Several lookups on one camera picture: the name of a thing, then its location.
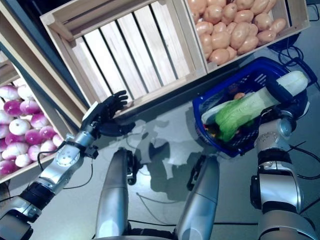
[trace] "wooden slat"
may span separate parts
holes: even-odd
[[[52,100],[77,126],[80,126],[83,112],[44,68],[2,13],[0,13],[0,41]]]

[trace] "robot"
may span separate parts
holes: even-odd
[[[34,223],[51,199],[67,185],[84,157],[96,158],[93,142],[101,135],[122,136],[135,126],[118,125],[113,119],[124,108],[125,91],[95,103],[83,117],[80,131],[60,146],[52,163],[19,196],[0,212],[1,240],[28,240]],[[252,205],[262,212],[259,240],[318,240],[312,224],[299,215],[303,194],[291,162],[287,140],[296,119],[308,108],[306,91],[285,108],[266,109],[261,114],[255,141],[257,175],[251,178]],[[139,163],[132,152],[121,148],[113,156],[101,191],[96,219],[96,239],[101,240],[209,240],[214,225],[219,189],[219,164],[201,157],[194,166],[191,190],[174,232],[132,229],[128,223],[128,183],[136,182]]]

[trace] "wooden crate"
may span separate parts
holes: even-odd
[[[7,59],[7,57],[0,51],[0,86],[14,84],[19,87],[21,85],[27,84],[23,79],[19,70]],[[71,132],[70,127],[66,124],[64,119],[61,118],[60,114],[49,104],[49,102],[34,88],[31,87],[33,98],[38,103],[42,112],[45,114],[46,118],[53,126],[55,131],[62,137],[65,138],[66,134]],[[3,109],[5,99],[0,99],[0,109]],[[46,156],[41,159],[42,163],[50,161],[54,158],[55,154]],[[34,167],[38,166],[37,162],[33,162],[30,165],[20,168],[19,170],[0,177],[0,184],[8,181],[20,175]]]
[[[206,74],[183,0],[72,0],[41,21],[87,102],[131,111]]]
[[[301,32],[304,29],[307,29],[310,26],[309,22],[309,16],[307,11],[307,4],[306,0],[278,0],[276,2],[276,5],[272,8],[272,10],[269,12],[269,15],[272,19],[278,19],[278,18],[284,18],[286,19],[287,26],[286,28],[281,31],[276,39],[273,42],[270,42],[268,44],[262,45],[250,52],[247,52],[243,55],[237,56],[231,61],[226,62],[225,64],[217,66],[214,62],[207,62],[205,58],[205,54],[203,52],[202,46],[200,44],[200,39],[196,31],[196,25],[192,18],[192,13],[190,11],[188,0],[183,0],[184,4],[187,8],[187,15],[189,17],[189,21],[192,22],[192,29],[196,36],[196,41],[199,43],[200,49],[201,49],[201,58],[204,62],[206,72],[209,74],[219,68],[223,68],[224,66],[235,62],[241,58],[244,58],[245,56],[248,56],[264,47],[267,47],[269,45],[272,45],[280,40],[283,40],[285,38],[288,38],[292,35],[295,35],[299,32]]]

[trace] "basket handle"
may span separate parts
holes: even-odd
[[[311,84],[314,84],[318,81],[317,75],[315,74],[315,72],[309,67],[308,64],[306,64],[302,59],[300,59],[299,57],[295,57],[292,60],[288,61],[286,64],[284,64],[283,66],[287,67],[290,64],[292,64],[293,62],[295,62],[296,64],[298,64],[304,71],[305,73],[309,76],[310,82],[308,83],[308,87]]]

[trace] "potato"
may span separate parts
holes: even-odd
[[[255,0],[236,0],[235,4],[237,5],[238,11],[250,9]]]
[[[250,10],[254,15],[262,13],[268,6],[270,0],[255,0]]]
[[[222,18],[222,10],[219,5],[210,5],[206,8],[203,19],[209,23],[217,24]]]
[[[247,36],[250,32],[250,23],[247,22],[239,22],[235,28],[233,29],[233,32],[231,34],[230,39],[230,46],[238,50],[242,44],[244,44]]]
[[[284,18],[277,18],[272,23],[269,30],[274,31],[276,34],[280,33],[283,29],[285,29],[287,25],[287,21]]]
[[[230,24],[237,14],[237,5],[235,3],[229,3],[223,8],[221,22],[228,25]]]
[[[229,61],[230,55],[227,49],[216,49],[211,53],[209,61],[216,63],[217,65],[222,65]]]
[[[227,5],[227,0],[206,0],[206,4],[208,6],[219,5],[220,7],[224,8]]]
[[[201,42],[201,45],[202,45],[202,49],[203,49],[203,52],[204,52],[205,59],[208,59],[210,57],[212,51],[213,51],[211,35],[202,34],[200,36],[200,42]]]
[[[270,0],[266,8],[263,10],[264,13],[269,13],[271,9],[276,5],[277,0]]]
[[[226,49],[230,45],[230,34],[226,31],[217,32],[212,34],[212,48],[216,49]]]
[[[277,36],[276,32],[271,30],[265,30],[265,31],[259,32],[256,36],[259,39],[258,46],[262,46],[274,41],[276,39],[276,36]]]
[[[272,18],[269,16],[268,13],[260,13],[255,16],[253,23],[258,27],[260,32],[264,30],[268,30],[272,25]]]
[[[231,35],[236,26],[237,26],[237,24],[236,24],[235,22],[231,22],[231,23],[226,27],[226,31]]]
[[[251,23],[250,24],[250,31],[249,31],[248,35],[249,36],[257,36],[258,32],[259,32],[258,27],[255,24]]]
[[[213,34],[219,32],[225,32],[227,30],[227,26],[223,22],[219,22],[213,26]]]
[[[199,12],[202,15],[207,7],[207,0],[188,0],[189,7],[192,12]]]
[[[195,25],[195,29],[199,36],[202,34],[211,35],[214,31],[214,25],[211,22],[200,21]]]
[[[237,51],[234,50],[232,47],[228,46],[226,50],[229,52],[229,61],[237,56]]]
[[[254,19],[254,13],[252,11],[242,10],[236,13],[233,21],[237,24],[241,22],[251,23],[252,19]]]
[[[246,54],[257,47],[259,39],[256,36],[247,36],[242,46],[238,49],[239,55]]]

